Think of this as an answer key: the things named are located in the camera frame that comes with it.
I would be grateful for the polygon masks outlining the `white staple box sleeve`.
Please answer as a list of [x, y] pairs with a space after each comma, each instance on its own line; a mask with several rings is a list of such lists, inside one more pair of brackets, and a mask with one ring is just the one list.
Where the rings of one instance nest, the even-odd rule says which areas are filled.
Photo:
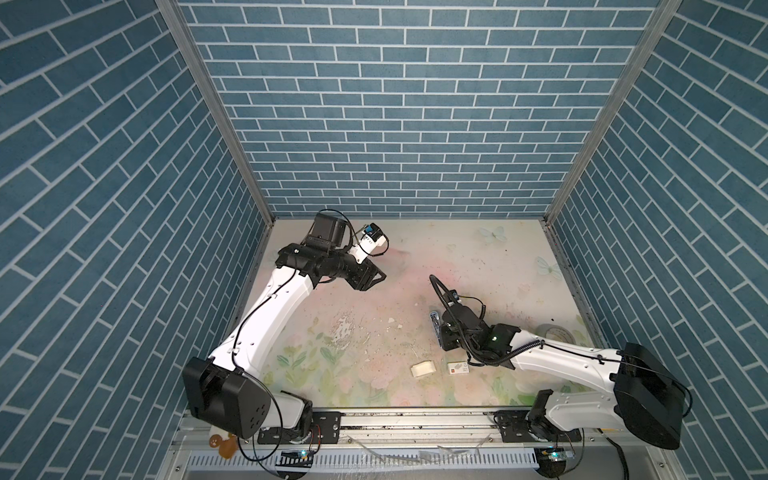
[[447, 370], [450, 375], [464, 375], [470, 372], [470, 367], [467, 361], [448, 362]]

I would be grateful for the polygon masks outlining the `staple box tray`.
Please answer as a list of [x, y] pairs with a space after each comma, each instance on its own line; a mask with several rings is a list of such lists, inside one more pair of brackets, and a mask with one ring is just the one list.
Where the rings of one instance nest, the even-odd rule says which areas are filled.
[[412, 365], [410, 367], [410, 372], [414, 378], [422, 378], [435, 373], [436, 367], [433, 361], [427, 360]]

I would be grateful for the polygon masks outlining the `light blue stapler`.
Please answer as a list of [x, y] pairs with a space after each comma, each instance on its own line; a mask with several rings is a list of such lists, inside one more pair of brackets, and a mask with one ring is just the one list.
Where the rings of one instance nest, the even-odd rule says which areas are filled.
[[435, 331], [435, 334], [437, 336], [440, 335], [440, 329], [441, 329], [441, 320], [440, 315], [437, 311], [431, 311], [429, 314], [429, 318], [431, 320], [431, 323], [433, 325], [433, 329]]

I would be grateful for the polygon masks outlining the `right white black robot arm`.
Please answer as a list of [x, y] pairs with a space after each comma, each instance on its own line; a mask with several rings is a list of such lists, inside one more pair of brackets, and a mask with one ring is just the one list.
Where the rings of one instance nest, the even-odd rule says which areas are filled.
[[534, 437], [555, 441], [572, 431], [619, 429], [660, 449], [679, 448], [692, 396], [647, 348], [632, 342], [620, 349], [583, 347], [489, 325], [438, 277], [429, 281], [444, 308], [432, 318], [443, 350], [462, 349], [474, 367], [543, 373], [583, 386], [578, 393], [536, 394], [525, 417]]

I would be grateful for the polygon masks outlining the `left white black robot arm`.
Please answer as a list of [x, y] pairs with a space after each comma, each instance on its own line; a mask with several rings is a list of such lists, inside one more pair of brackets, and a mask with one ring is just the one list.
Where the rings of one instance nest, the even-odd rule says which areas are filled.
[[333, 209], [320, 210], [305, 238], [279, 250], [269, 281], [237, 326], [206, 358], [191, 358], [182, 380], [191, 415], [240, 439], [277, 430], [280, 443], [310, 432], [312, 403], [273, 393], [263, 381], [267, 357], [299, 305], [323, 280], [367, 291], [385, 280], [373, 263], [388, 239], [374, 223], [355, 230]]

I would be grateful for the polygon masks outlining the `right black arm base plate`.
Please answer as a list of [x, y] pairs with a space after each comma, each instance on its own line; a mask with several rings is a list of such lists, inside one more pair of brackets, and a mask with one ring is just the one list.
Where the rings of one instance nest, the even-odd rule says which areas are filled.
[[558, 430], [546, 421], [532, 424], [528, 419], [528, 409], [502, 409], [490, 414], [492, 423], [499, 431], [503, 443], [550, 442], [566, 444], [582, 440], [579, 429]]

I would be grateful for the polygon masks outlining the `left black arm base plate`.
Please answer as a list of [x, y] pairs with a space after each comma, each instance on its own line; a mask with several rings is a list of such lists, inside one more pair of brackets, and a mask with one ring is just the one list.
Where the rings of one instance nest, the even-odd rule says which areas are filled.
[[318, 434], [314, 442], [321, 445], [337, 444], [341, 431], [342, 413], [340, 411], [317, 411], [311, 416], [304, 415], [296, 427], [280, 429], [273, 427], [262, 429], [258, 433], [259, 445], [307, 444], [311, 435]]

